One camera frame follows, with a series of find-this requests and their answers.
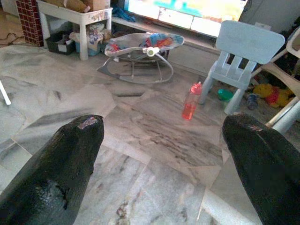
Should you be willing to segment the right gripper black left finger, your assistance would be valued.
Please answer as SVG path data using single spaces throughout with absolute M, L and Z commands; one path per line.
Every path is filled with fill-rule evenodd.
M 0 225 L 73 225 L 104 134 L 95 114 L 60 127 L 0 194 Z

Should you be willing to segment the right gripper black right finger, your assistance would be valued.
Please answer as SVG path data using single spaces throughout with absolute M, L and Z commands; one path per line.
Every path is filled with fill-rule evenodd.
M 278 131 L 235 113 L 222 125 L 241 183 L 263 225 L 300 225 L 300 151 Z

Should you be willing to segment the white table with slanted legs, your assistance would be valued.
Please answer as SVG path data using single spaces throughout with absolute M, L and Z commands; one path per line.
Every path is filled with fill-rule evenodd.
M 266 126 L 281 134 L 284 134 L 296 120 L 300 120 L 300 81 L 280 69 L 275 64 L 275 61 L 287 53 L 290 53 L 300 59 L 300 48 L 298 50 L 293 48 L 293 43 L 296 40 L 300 43 L 300 26 L 289 36 L 285 49 L 275 55 L 269 63 L 261 65 L 258 69 L 252 72 L 252 77 L 254 77 L 261 71 L 267 71 L 281 80 L 295 95 L 295 98 L 291 100 L 291 102 L 289 102 L 266 123 Z

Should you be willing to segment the blue plastic cup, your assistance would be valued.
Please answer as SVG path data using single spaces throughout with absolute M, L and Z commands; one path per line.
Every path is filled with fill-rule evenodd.
M 255 110 L 258 108 L 257 102 L 258 96 L 256 94 L 249 94 L 247 97 L 247 107 L 249 110 Z

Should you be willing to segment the yellow red bear plush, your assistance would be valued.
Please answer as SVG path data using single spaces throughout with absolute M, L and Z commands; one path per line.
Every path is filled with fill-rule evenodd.
M 273 108 L 285 107 L 293 100 L 293 92 L 290 89 L 281 89 L 269 83 L 256 85 L 253 92 Z

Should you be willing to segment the blue plastic container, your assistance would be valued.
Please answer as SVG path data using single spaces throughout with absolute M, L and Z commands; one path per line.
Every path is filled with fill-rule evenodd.
M 98 44 L 96 50 L 88 48 L 88 55 L 89 56 L 96 56 L 97 54 L 99 54 L 100 52 L 103 51 L 103 47 L 104 47 L 104 45 Z M 80 43 L 79 42 L 75 42 L 75 49 L 76 49 L 77 53 L 80 53 Z

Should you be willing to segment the black storage bin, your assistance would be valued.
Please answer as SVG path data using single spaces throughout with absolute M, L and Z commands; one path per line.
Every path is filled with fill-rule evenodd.
M 48 50 L 53 53 L 70 55 L 75 51 L 75 42 L 70 39 L 70 31 L 59 31 L 45 39 Z

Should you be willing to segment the light blue kids chair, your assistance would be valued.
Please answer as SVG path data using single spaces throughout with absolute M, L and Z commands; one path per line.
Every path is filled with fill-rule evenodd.
M 237 90 L 224 112 L 236 112 L 257 64 L 265 65 L 285 43 L 283 35 L 237 21 L 223 21 L 216 39 L 219 58 L 211 66 L 199 99 L 204 104 L 215 80 Z

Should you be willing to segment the patterned white cloth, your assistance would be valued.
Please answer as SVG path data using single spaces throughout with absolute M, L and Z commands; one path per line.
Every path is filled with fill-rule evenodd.
M 102 43 L 104 39 L 105 25 L 102 23 L 89 24 L 86 27 L 87 47 L 94 51 L 98 48 L 98 43 Z

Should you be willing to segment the grey colourful baby rocker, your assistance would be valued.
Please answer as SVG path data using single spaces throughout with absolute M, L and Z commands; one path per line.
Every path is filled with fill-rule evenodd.
M 174 75 L 173 66 L 168 61 L 169 52 L 182 46 L 183 36 L 172 33 L 132 33 L 111 38 L 105 47 L 108 59 L 97 69 L 98 72 L 115 79 L 134 84 L 157 84 L 169 82 Z M 131 63 L 131 74 L 113 74 L 108 65 L 120 60 Z M 141 79 L 143 75 L 135 75 L 136 64 L 157 65 L 157 78 Z

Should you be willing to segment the wide red brick pillar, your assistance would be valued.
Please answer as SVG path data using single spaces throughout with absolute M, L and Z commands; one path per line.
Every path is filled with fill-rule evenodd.
M 44 46 L 37 0 L 16 0 L 16 6 L 25 42 L 38 47 Z

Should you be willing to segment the small white table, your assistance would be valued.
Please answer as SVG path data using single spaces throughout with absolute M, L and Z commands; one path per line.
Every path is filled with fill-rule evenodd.
M 48 15 L 78 24 L 80 27 L 80 59 L 83 61 L 89 58 L 86 26 L 96 22 L 106 21 L 106 29 L 111 29 L 112 7 L 88 13 L 79 13 L 70 9 L 46 3 L 42 0 L 37 0 L 37 6 L 42 27 L 44 47 L 48 48 L 46 39 L 50 37 L 48 21 L 46 18 Z

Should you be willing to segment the blue crumpled cloth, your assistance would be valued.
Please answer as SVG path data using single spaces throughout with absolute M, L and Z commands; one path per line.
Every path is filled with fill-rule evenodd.
M 120 7 L 114 7 L 112 10 L 113 17 L 124 19 L 128 22 L 136 22 L 136 19 L 133 15 L 129 15 Z

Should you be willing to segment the brown cardboard box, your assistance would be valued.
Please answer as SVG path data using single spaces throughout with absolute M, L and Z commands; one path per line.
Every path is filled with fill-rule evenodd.
M 82 0 L 90 11 L 102 10 L 110 7 L 111 0 Z

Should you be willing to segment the bright television screen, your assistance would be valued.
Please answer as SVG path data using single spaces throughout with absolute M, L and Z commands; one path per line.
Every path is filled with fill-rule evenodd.
M 238 21 L 248 0 L 124 0 L 126 11 L 210 37 L 223 21 Z

